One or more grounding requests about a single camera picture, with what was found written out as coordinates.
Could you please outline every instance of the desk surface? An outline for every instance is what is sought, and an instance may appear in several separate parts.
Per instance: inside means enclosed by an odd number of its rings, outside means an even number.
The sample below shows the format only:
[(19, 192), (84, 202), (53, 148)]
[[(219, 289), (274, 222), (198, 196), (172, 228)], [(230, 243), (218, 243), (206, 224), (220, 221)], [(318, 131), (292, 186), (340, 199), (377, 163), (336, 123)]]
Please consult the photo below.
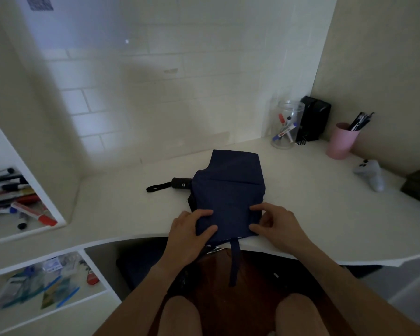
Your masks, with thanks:
[[(333, 160), (326, 142), (277, 150), (262, 138), (226, 146), (256, 152), (266, 185), (264, 200), (294, 212), (308, 236), (339, 264), (399, 266), (420, 257), (420, 202), (400, 192), (404, 179), (387, 171), (376, 193), (352, 169), (361, 159)], [(189, 210), (189, 191), (145, 188), (206, 168), (211, 151), (96, 175), (83, 180), (71, 224), (0, 244), (0, 273), (97, 244), (167, 236), (174, 217)], [(287, 256), (262, 237), (241, 249)]]

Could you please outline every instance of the pen holder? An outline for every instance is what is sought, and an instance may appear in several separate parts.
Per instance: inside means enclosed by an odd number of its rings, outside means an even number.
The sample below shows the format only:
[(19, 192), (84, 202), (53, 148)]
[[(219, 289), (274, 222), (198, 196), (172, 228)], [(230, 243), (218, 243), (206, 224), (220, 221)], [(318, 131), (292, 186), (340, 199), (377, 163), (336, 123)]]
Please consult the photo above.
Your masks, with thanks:
[(337, 123), (326, 149), (326, 155), (333, 159), (345, 159), (360, 131), (349, 131), (348, 123)]

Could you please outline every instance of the leg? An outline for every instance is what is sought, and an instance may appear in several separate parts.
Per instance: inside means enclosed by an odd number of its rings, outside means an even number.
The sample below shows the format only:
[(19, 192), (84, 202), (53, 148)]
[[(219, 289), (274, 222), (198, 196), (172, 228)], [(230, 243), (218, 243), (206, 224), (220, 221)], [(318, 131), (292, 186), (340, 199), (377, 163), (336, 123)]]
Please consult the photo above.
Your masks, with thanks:
[(165, 304), (157, 336), (202, 336), (201, 317), (189, 300), (174, 296)]
[(277, 336), (329, 336), (314, 303), (301, 294), (291, 294), (275, 311)]

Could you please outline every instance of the game controller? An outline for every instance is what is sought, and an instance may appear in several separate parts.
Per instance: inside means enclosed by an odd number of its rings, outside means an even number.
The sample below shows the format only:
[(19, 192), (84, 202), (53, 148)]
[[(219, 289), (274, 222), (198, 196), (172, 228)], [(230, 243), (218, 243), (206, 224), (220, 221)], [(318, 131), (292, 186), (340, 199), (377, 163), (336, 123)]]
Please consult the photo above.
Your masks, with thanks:
[(384, 179), (381, 176), (381, 168), (376, 160), (364, 159), (363, 162), (353, 169), (353, 173), (360, 175), (375, 192), (384, 190)]

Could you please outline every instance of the right hand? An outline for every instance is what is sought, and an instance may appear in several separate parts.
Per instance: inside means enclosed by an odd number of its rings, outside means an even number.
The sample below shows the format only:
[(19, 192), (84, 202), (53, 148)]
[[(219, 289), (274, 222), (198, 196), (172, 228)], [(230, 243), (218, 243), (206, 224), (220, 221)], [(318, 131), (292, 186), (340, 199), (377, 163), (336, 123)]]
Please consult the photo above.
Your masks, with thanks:
[(252, 211), (266, 211), (259, 224), (249, 225), (249, 229), (266, 237), (276, 248), (294, 255), (312, 245), (311, 240), (299, 225), (291, 211), (284, 207), (261, 203), (252, 205)]

